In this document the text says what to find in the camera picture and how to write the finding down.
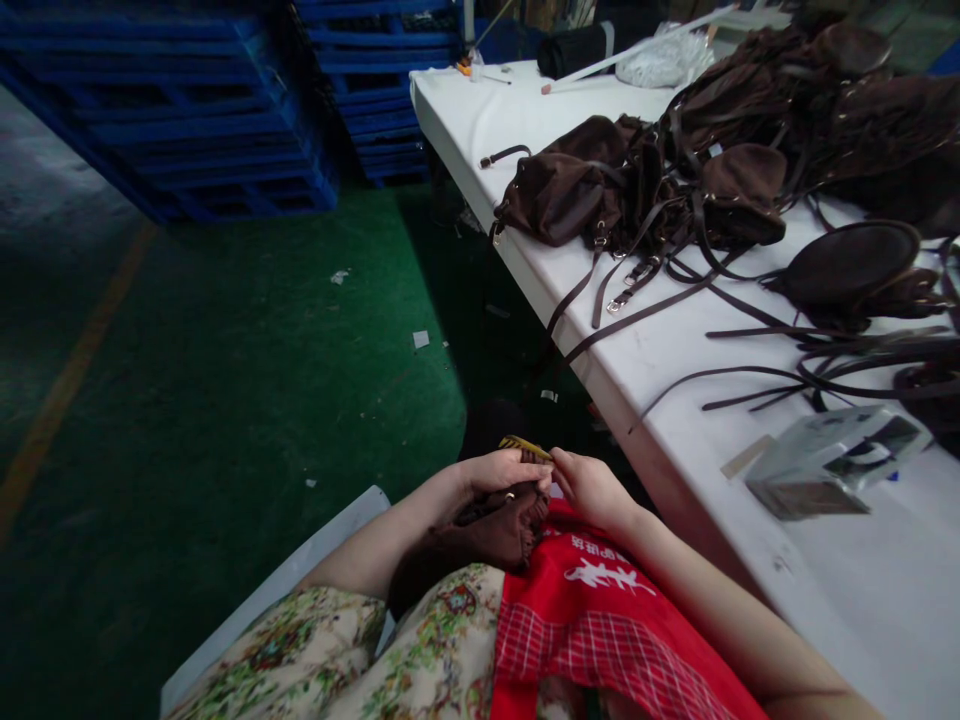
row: green floor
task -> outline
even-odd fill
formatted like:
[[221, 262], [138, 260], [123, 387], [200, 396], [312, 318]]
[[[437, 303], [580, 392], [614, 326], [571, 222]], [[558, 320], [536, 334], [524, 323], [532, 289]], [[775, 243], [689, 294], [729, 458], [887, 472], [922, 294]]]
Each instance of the green floor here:
[[[469, 404], [519, 399], [542, 327], [485, 238], [430, 216], [408, 186], [161, 233], [0, 553], [0, 716], [155, 718], [166, 678], [306, 537], [371, 484], [396, 502], [451, 462]], [[10, 217], [4, 468], [139, 222], [92, 202]], [[485, 276], [509, 319], [483, 313]], [[564, 400], [533, 408], [537, 439], [628, 474], [572, 375]]]

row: white table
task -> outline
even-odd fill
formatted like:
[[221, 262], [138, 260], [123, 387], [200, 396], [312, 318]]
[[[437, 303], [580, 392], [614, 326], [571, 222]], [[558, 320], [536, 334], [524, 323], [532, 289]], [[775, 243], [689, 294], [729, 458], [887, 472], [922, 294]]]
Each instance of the white table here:
[[[673, 95], [640, 90], [605, 76], [542, 96], [532, 62], [512, 63], [510, 86], [471, 83], [453, 69], [411, 73], [411, 94], [430, 140], [485, 228], [513, 177], [516, 155], [481, 170], [480, 158], [523, 143], [533, 152], [590, 115], [622, 113], [657, 119]], [[488, 66], [487, 72], [499, 73]], [[835, 222], [858, 218], [855, 208], [827, 204]], [[787, 215], [785, 239], [736, 262], [741, 274], [784, 267], [822, 234], [809, 212]], [[586, 272], [581, 242], [549, 248], [508, 229], [497, 248], [527, 300], [546, 323], [559, 300]], [[684, 262], [698, 270], [697, 250]], [[567, 310], [555, 333], [567, 353], [592, 332], [590, 314], [605, 256], [593, 283]], [[621, 275], [607, 300], [624, 286]], [[785, 299], [756, 283], [719, 285], [774, 315], [792, 320]], [[661, 273], [623, 312], [683, 289]], [[604, 313], [604, 325], [614, 318]], [[942, 324], [914, 321], [911, 327]], [[720, 468], [765, 434], [776, 437], [811, 411], [800, 397], [761, 413], [733, 407], [704, 413], [711, 400], [778, 385], [775, 378], [723, 376], [675, 390], [628, 435], [638, 412], [677, 378], [697, 370], [742, 364], [792, 369], [798, 352], [781, 337], [708, 340], [708, 330], [755, 327], [756, 321], [709, 292], [654, 315], [595, 345], [573, 368], [603, 414], [665, 521], [731, 577], [762, 597], [822, 652], [883, 712], [893, 718], [957, 717], [960, 708], [960, 463], [932, 448], [900, 473], [897, 483], [871, 489], [869, 516], [822, 517], [783, 524]], [[903, 326], [881, 321], [875, 331]], [[851, 382], [888, 384], [892, 371]]]

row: floral fabric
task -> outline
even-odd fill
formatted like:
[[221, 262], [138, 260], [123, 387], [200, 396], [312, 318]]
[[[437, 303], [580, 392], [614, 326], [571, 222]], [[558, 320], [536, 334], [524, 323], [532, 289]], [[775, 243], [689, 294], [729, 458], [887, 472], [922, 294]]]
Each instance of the floral fabric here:
[[[290, 595], [207, 670], [170, 720], [488, 718], [503, 572], [471, 565], [411, 610], [374, 661], [386, 610], [333, 588]], [[586, 717], [568, 681], [540, 686], [537, 717]]]

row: woman's left hand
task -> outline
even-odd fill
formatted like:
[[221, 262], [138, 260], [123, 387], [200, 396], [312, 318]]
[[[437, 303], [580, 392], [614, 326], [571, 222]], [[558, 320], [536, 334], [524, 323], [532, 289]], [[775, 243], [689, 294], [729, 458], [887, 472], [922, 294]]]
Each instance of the woman's left hand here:
[[468, 502], [476, 495], [530, 481], [537, 481], [543, 492], [549, 492], [553, 466], [520, 462], [521, 455], [519, 449], [509, 448], [461, 462], [461, 477]]

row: red apron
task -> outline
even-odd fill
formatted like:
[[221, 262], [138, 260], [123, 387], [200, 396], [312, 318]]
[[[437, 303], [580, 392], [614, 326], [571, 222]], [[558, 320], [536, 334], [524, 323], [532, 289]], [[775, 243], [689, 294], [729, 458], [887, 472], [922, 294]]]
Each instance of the red apron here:
[[569, 503], [550, 503], [544, 530], [527, 572], [504, 580], [491, 718], [534, 718], [548, 676], [616, 691], [654, 718], [766, 717], [673, 603]]

